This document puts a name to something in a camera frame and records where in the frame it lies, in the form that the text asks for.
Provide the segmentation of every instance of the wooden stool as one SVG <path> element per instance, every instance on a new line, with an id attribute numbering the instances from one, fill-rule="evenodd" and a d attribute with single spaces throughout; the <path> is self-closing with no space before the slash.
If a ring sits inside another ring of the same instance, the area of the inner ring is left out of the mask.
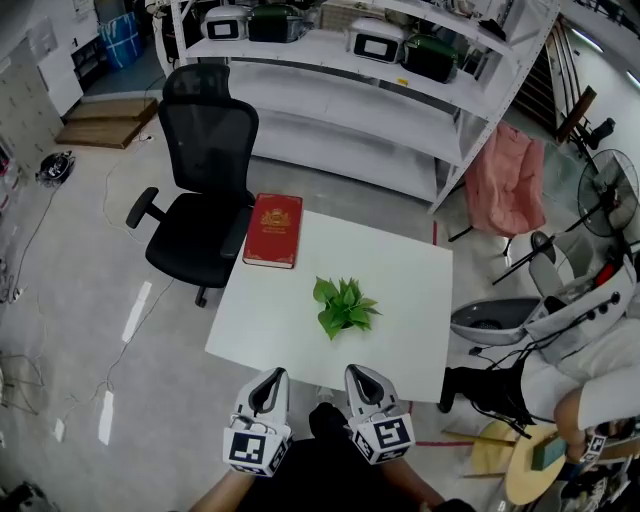
<path id="1" fill-rule="evenodd" d="M 471 465 L 474 474 L 463 478 L 505 478 L 507 498 L 514 505 L 526 505 L 538 499 L 551 487 L 566 461 L 560 457 L 543 471 L 531 469 L 533 449 L 556 433 L 556 427 L 533 425 L 526 428 L 531 439 L 518 434 L 506 423 L 494 421 L 479 436 L 443 432 L 473 441 Z"/>

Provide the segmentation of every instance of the person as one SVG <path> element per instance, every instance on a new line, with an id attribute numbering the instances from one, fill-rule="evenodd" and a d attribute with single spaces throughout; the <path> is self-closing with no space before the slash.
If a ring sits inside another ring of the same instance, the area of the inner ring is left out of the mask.
<path id="1" fill-rule="evenodd" d="M 554 353 L 561 353 L 563 338 L 554 343 L 558 343 Z M 487 350 L 498 360 L 502 351 L 512 349 L 492 347 L 483 352 Z M 618 425 L 613 437 L 624 439 L 640 416 L 638 319 L 621 317 L 601 337 L 559 359 L 546 350 L 534 351 L 515 363 L 506 359 L 501 363 L 504 367 L 491 370 L 473 368 L 477 363 L 472 359 L 470 355 L 452 357 L 453 365 L 445 371 L 440 410 L 449 413 L 460 393 L 484 413 L 504 415 L 524 425 L 555 423 L 574 463 L 585 453 L 588 430 L 599 428 L 608 435 L 613 422 Z M 619 422 L 624 425 L 621 431 Z"/>
<path id="2" fill-rule="evenodd" d="M 473 512 L 446 501 L 404 459 L 371 466 L 349 439 L 339 409 L 321 402 L 309 415 L 313 439 L 295 441 L 272 478 L 229 471 L 190 512 L 384 510 Z"/>

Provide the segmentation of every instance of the chair armrest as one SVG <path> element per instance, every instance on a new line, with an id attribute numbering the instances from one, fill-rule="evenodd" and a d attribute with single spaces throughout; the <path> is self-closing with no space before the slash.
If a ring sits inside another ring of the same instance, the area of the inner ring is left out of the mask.
<path id="1" fill-rule="evenodd" d="M 237 258 L 244 237 L 247 235 L 247 230 L 249 229 L 251 212 L 252 210 L 249 208 L 243 208 L 238 212 L 224 242 L 222 242 L 220 257 L 226 260 L 234 260 Z"/>
<path id="2" fill-rule="evenodd" d="M 127 226 L 131 229 L 137 228 L 145 213 L 148 213 L 156 220 L 162 221 L 164 212 L 153 204 L 153 200 L 157 195 L 158 189 L 156 187 L 149 187 L 140 194 L 129 215 L 127 215 Z"/>

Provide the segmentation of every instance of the pink cloth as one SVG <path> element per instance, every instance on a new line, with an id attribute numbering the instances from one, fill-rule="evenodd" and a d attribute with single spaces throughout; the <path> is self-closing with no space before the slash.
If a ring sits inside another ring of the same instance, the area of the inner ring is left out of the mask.
<path id="1" fill-rule="evenodd" d="M 465 173 L 471 225 L 513 238 L 545 223 L 544 144 L 500 122 Z"/>

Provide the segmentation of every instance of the cable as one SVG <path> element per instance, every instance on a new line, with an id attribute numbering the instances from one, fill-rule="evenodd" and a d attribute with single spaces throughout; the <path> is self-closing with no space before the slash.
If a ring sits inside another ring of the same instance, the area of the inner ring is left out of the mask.
<path id="1" fill-rule="evenodd" d="M 116 365 L 120 362 L 120 360 L 122 359 L 122 356 L 124 355 L 124 353 L 127 350 L 127 347 L 129 345 L 131 345 L 131 342 L 133 341 L 134 336 L 136 335 L 136 333 L 140 330 L 140 327 L 142 327 L 142 324 L 144 324 L 144 321 L 148 318 L 148 316 L 151 314 L 151 312 L 153 311 L 153 309 L 156 307 L 156 304 L 158 304 L 158 301 L 160 300 L 160 298 L 164 295 L 164 293 L 169 289 L 169 287 L 173 284 L 173 282 L 175 281 L 175 279 L 171 279 L 171 281 L 169 281 L 169 284 L 167 286 L 164 287 L 164 290 L 162 290 L 160 292 L 160 294 L 158 295 L 158 298 L 155 300 L 155 302 L 153 303 L 153 305 L 151 306 L 151 309 L 149 309 L 149 311 L 147 312 L 146 315 L 144 315 L 144 317 L 142 317 L 141 322 L 138 324 L 138 327 L 136 327 L 136 330 L 133 331 L 133 334 L 131 335 L 131 338 L 129 338 L 129 342 L 125 343 L 124 347 L 122 347 L 122 351 L 120 352 L 120 355 L 118 356 L 118 359 L 116 359 L 116 361 L 109 367 L 109 370 L 107 371 L 107 376 L 105 377 L 105 381 L 107 383 L 107 388 L 109 389 L 109 391 L 113 390 L 113 384 L 111 384 L 111 381 L 109 380 L 109 378 L 111 377 L 111 371 L 116 367 Z"/>
<path id="2" fill-rule="evenodd" d="M 133 153 L 132 156 L 134 156 L 138 151 L 140 151 L 141 148 L 142 148 L 142 146 L 140 146 L 138 149 L 136 149 L 136 151 Z M 109 225 L 112 228 L 116 228 L 116 229 L 119 229 L 120 231 L 124 231 L 127 235 L 129 235 L 129 238 L 134 240 L 136 243 L 138 243 L 139 245 L 144 245 L 144 242 L 138 240 L 135 236 L 133 236 L 131 234 L 131 231 L 129 231 L 126 228 L 123 228 L 122 226 L 118 226 L 118 225 L 114 224 L 113 222 L 111 222 L 111 219 L 107 215 L 107 212 L 106 212 L 106 209 L 105 209 L 106 205 L 107 205 L 107 198 L 109 197 L 109 177 L 111 176 L 113 171 L 115 171 L 120 166 L 120 163 L 121 162 L 118 162 L 116 165 L 114 165 L 111 168 L 111 170 L 107 173 L 107 176 L 104 179 L 104 198 L 102 199 L 102 214 L 104 215 L 104 218 L 107 219 L 107 222 L 109 223 Z"/>
<path id="3" fill-rule="evenodd" d="M 164 71 L 162 72 L 162 74 L 156 78 L 153 82 L 151 82 L 149 84 L 149 86 L 145 89 L 144 91 L 144 96 L 142 97 L 142 108 L 146 109 L 147 108 L 147 93 L 149 92 L 149 90 L 156 84 L 158 83 L 158 81 L 160 81 L 161 79 L 165 78 L 165 74 Z M 142 130 L 140 130 L 140 132 L 138 133 L 138 142 L 144 142 L 142 140 Z"/>
<path id="4" fill-rule="evenodd" d="M 36 237 L 36 235 L 38 234 L 38 231 L 40 230 L 40 226 L 42 225 L 42 222 L 44 221 L 44 218 L 47 216 L 47 213 L 49 212 L 49 208 L 51 207 L 51 203 L 53 202 L 53 198 L 54 196 L 58 193 L 58 190 L 60 190 L 60 187 L 62 185 L 58 186 L 57 188 L 54 189 L 54 191 L 52 192 L 51 196 L 49 197 L 49 202 L 47 203 L 47 207 L 44 210 L 44 213 L 42 214 L 42 217 L 40 219 L 40 222 L 38 222 L 38 225 L 36 226 L 35 231 L 33 232 L 33 234 L 31 235 L 31 238 L 29 238 L 29 241 L 27 242 L 27 246 L 24 248 L 24 251 L 22 252 L 22 257 L 20 258 L 20 264 L 18 265 L 18 271 L 15 274 L 15 280 L 14 280 L 14 276 L 10 275 L 9 279 L 7 280 L 7 287 L 4 288 L 2 290 L 2 292 L 0 293 L 0 304 L 4 304 L 6 302 L 8 302 L 9 304 L 13 304 L 18 297 L 20 296 L 18 292 L 19 288 L 19 281 L 20 281 L 20 273 L 22 272 L 22 264 L 24 263 L 24 257 L 27 255 L 27 250 L 29 249 L 29 246 L 31 245 L 31 242 L 33 242 L 33 239 Z"/>
<path id="5" fill-rule="evenodd" d="M 65 401 L 67 400 L 73 400 L 74 403 L 73 405 L 67 409 L 65 411 L 65 413 L 63 414 L 61 421 L 63 423 L 67 422 L 67 418 L 69 417 L 69 414 L 71 414 L 71 411 L 73 411 L 76 407 L 78 406 L 85 406 L 85 405 L 89 405 L 91 402 L 93 402 L 93 400 L 98 396 L 98 393 L 100 392 L 100 388 L 102 387 L 103 384 L 107 385 L 107 389 L 109 391 L 113 391 L 113 384 L 111 383 L 111 381 L 109 380 L 111 377 L 111 371 L 116 367 L 116 365 L 122 360 L 122 356 L 124 356 L 124 353 L 127 350 L 127 347 L 129 345 L 131 345 L 131 343 L 133 342 L 133 339 L 135 337 L 135 335 L 138 333 L 138 331 L 140 330 L 140 328 L 142 327 L 142 325 L 144 324 L 145 320 L 149 317 L 149 315 L 151 315 L 151 313 L 153 312 L 153 310 L 155 309 L 156 305 L 158 304 L 158 302 L 160 301 L 160 299 L 162 298 L 162 296 L 165 294 L 165 292 L 169 289 L 169 287 L 173 284 L 173 282 L 175 281 L 175 279 L 171 279 L 171 281 L 169 281 L 169 284 L 167 286 L 165 286 L 165 288 L 160 292 L 160 294 L 158 295 L 158 297 L 156 298 L 156 300 L 154 301 L 154 303 L 151 305 L 151 308 L 149 309 L 149 311 L 147 312 L 147 314 L 142 318 L 142 320 L 140 321 L 140 323 L 138 324 L 138 327 L 136 327 L 135 331 L 133 331 L 133 334 L 131 335 L 131 338 L 129 338 L 129 342 L 126 343 L 124 345 L 124 347 L 122 347 L 122 350 L 120 351 L 120 355 L 118 356 L 118 358 L 113 362 L 113 364 L 111 366 L 109 366 L 109 369 L 107 370 L 107 374 L 106 377 L 101 380 L 98 385 L 96 386 L 95 391 L 93 392 L 93 395 L 91 396 L 91 398 L 89 398 L 89 400 L 87 400 L 86 402 L 81 402 L 80 400 L 78 400 L 72 393 L 69 393 L 69 395 L 65 398 Z"/>

